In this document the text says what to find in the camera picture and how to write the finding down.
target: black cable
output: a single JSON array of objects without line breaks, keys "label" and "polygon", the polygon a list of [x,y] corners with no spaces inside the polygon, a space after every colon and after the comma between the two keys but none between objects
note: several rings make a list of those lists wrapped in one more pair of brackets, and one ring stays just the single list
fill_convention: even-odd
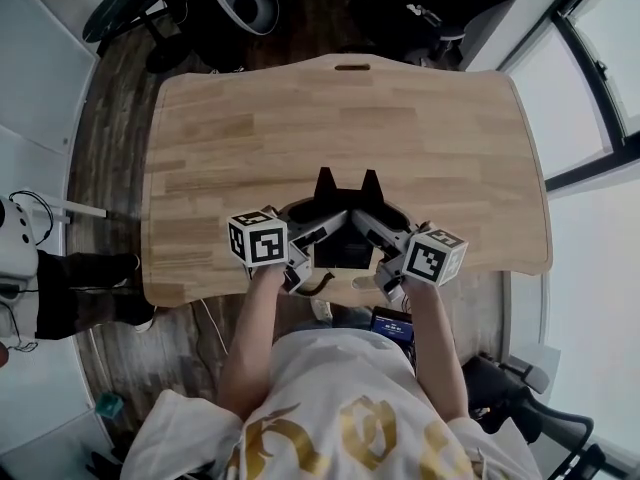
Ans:
[{"label": "black cable", "polygon": [[213,372],[209,369],[209,365],[207,364],[207,362],[204,360],[204,357],[202,357],[202,354],[200,353],[200,337],[202,336],[202,330],[200,329],[200,323],[198,322],[198,315],[196,315],[196,310],[193,307],[193,303],[189,303],[189,306],[191,307],[191,312],[193,313],[193,321],[195,322],[196,330],[198,331],[198,336],[196,337],[196,354],[198,356],[198,359],[200,359],[200,362],[204,366],[204,369],[207,370],[207,373],[211,378],[211,388],[215,389],[216,380],[213,375]]},{"label": "black cable", "polygon": [[18,323],[16,322],[16,317],[13,314],[13,310],[11,309],[11,306],[9,306],[9,304],[6,304],[3,301],[0,301],[0,304],[2,304],[5,308],[9,310],[9,314],[11,315],[11,321],[13,322],[13,327],[16,330],[16,336],[18,337],[18,344],[13,345],[11,347],[7,347],[7,350],[17,350],[18,352],[24,352],[25,354],[28,354],[29,352],[33,352],[36,348],[38,348],[38,342],[30,341],[27,344],[23,345],[22,338],[20,337],[20,330],[18,329]]},{"label": "black cable", "polygon": [[324,290],[324,287],[327,286],[327,284],[329,283],[329,281],[331,281],[332,279],[334,279],[336,276],[334,276],[331,272],[327,272],[324,277],[322,278],[322,281],[320,281],[320,284],[318,284],[318,286],[316,286],[315,288],[311,289],[311,290],[302,290],[300,288],[298,288],[296,290],[296,293],[298,295],[302,295],[303,297],[315,297],[316,295],[318,295],[322,290]]},{"label": "black cable", "polygon": [[38,246],[42,242],[44,242],[47,238],[49,238],[49,236],[51,235],[51,232],[53,231],[53,211],[51,210],[51,206],[49,206],[49,204],[42,198],[42,196],[40,196],[39,194],[36,194],[35,192],[31,192],[30,190],[17,190],[9,194],[9,201],[11,201],[12,203],[15,203],[15,201],[13,200],[13,197],[18,194],[32,197],[33,199],[38,201],[38,203],[40,203],[40,206],[42,206],[46,210],[47,215],[49,217],[49,229],[43,235],[42,240],[40,240],[39,242],[36,242],[36,246]]}]

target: white cable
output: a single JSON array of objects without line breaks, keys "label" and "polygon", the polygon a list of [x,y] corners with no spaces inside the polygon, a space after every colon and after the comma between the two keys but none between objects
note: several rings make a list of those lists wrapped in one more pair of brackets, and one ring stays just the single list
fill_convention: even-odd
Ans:
[{"label": "white cable", "polygon": [[200,302],[202,302],[202,305],[204,306],[204,309],[207,310],[207,315],[209,315],[209,320],[211,320],[211,323],[213,324],[213,327],[215,328],[216,332],[218,333],[218,338],[220,339],[220,345],[222,345],[222,350],[224,350],[225,355],[228,356],[229,352],[227,352],[227,347],[224,346],[224,340],[222,339],[222,335],[220,334],[220,330],[218,329],[218,325],[216,324],[215,320],[211,316],[211,313],[209,312],[209,306],[207,306],[207,303],[204,301],[204,299],[200,299]]},{"label": "white cable", "polygon": [[189,16],[189,0],[184,0],[184,18],[176,22],[176,25],[181,25],[182,23],[184,23],[184,21],[187,19],[187,16]]}]

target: black pants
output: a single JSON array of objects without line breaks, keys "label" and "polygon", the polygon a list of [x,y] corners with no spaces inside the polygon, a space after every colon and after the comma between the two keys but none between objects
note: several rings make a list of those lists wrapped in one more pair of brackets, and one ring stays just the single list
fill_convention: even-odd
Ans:
[{"label": "black pants", "polygon": [[142,294],[100,293],[72,288],[113,285],[130,277],[138,263],[133,254],[51,256],[38,251],[38,323],[36,338],[59,340],[110,321],[139,325],[153,318]]},{"label": "black pants", "polygon": [[242,31],[217,0],[164,0],[173,20],[202,61],[222,73],[243,65]]}]

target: leg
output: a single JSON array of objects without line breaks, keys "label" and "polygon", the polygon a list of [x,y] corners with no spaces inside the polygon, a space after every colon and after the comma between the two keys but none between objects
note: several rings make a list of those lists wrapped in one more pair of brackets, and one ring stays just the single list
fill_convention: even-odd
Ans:
[{"label": "leg", "polygon": [[100,254],[75,253],[64,258],[55,258],[60,263],[66,276],[67,286],[79,288],[96,286],[111,288],[131,277],[139,266],[135,254]]},{"label": "leg", "polygon": [[367,308],[334,308],[333,327],[368,331],[371,328],[371,310]]},{"label": "leg", "polygon": [[77,293],[78,318],[75,331],[82,332],[106,322],[137,326],[153,318],[155,308],[139,294]]},{"label": "leg", "polygon": [[[80,259],[74,264],[75,267],[82,267],[83,256],[85,255],[78,255]],[[110,292],[88,293],[70,290],[70,278],[64,265],[64,260],[68,258],[57,258],[42,251],[38,251],[38,257],[36,338],[59,340],[113,320],[139,325],[153,318],[154,308],[142,295],[114,295]]]},{"label": "leg", "polygon": [[60,306],[57,300],[52,304],[41,295],[36,338],[59,340],[113,321],[137,326],[151,320],[155,312],[142,295],[64,292],[65,302]]}]

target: white t-shirt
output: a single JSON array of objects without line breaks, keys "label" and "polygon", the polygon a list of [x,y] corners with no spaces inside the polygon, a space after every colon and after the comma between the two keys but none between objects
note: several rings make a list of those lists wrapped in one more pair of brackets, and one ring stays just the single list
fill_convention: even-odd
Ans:
[{"label": "white t-shirt", "polygon": [[271,389],[243,422],[203,399],[164,391],[122,480],[212,478],[539,479],[511,420],[494,435],[445,424],[387,338],[356,329],[298,331],[273,347]]}]

